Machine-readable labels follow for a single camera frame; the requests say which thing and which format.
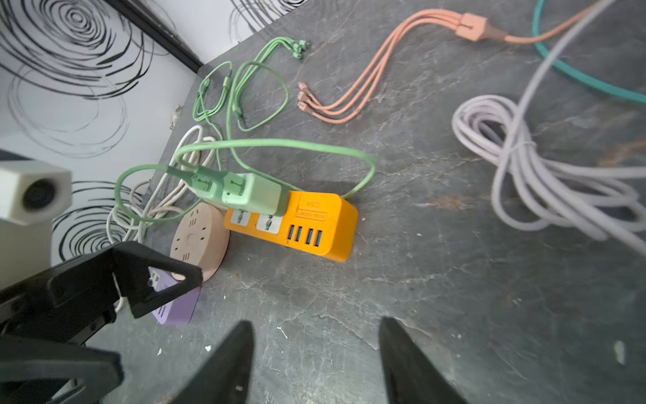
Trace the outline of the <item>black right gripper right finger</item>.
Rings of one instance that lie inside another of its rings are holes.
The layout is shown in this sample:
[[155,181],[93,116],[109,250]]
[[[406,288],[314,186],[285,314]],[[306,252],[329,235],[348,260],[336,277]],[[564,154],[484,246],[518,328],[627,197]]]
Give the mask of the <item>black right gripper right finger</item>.
[[395,318],[380,322],[380,357],[389,403],[466,404]]

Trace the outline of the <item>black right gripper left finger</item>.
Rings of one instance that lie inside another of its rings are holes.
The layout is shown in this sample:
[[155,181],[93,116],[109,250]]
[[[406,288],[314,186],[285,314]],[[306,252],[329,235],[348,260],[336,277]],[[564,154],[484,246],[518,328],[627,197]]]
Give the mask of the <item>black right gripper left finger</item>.
[[252,323],[240,321],[172,403],[246,403],[253,353]]

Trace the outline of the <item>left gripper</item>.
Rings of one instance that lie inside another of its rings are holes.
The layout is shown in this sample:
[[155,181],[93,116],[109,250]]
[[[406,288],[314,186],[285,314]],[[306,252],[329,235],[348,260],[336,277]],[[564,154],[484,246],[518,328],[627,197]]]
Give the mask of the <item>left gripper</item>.
[[[148,284],[150,268],[181,274],[184,280],[155,291]],[[115,285],[133,317],[141,318],[202,282],[200,267],[137,242],[120,242],[52,268],[47,294],[58,307],[1,336],[1,402],[100,402],[124,381],[121,356],[85,342],[116,320]],[[90,288],[99,284],[105,285]]]

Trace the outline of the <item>purple power strip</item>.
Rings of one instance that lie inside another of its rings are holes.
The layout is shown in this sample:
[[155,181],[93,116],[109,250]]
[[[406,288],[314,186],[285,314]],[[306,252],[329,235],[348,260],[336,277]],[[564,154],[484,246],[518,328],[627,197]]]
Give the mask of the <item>purple power strip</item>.
[[[160,269],[149,268],[150,284],[157,292],[164,291],[176,284],[180,284],[173,276]],[[189,293],[160,306],[153,311],[153,316],[157,322],[166,326],[185,326],[188,325],[193,317],[195,307],[197,306],[201,288],[197,287]]]

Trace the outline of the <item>pink round power strip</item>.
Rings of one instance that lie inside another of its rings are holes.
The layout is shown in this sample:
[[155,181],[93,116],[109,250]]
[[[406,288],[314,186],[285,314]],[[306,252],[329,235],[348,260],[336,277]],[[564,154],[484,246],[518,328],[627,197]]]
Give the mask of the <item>pink round power strip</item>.
[[170,257],[200,267],[203,282],[220,267],[230,241],[224,226],[225,214],[206,203],[198,204],[183,217],[171,245]]

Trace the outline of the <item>orange power strip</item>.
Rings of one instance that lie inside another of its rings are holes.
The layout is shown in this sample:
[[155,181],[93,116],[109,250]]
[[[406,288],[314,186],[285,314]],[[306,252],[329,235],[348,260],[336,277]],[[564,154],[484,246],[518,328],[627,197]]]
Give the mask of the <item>orange power strip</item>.
[[230,209],[224,225],[232,232],[344,263],[352,254],[358,218],[358,210],[340,195],[292,191],[284,215]]

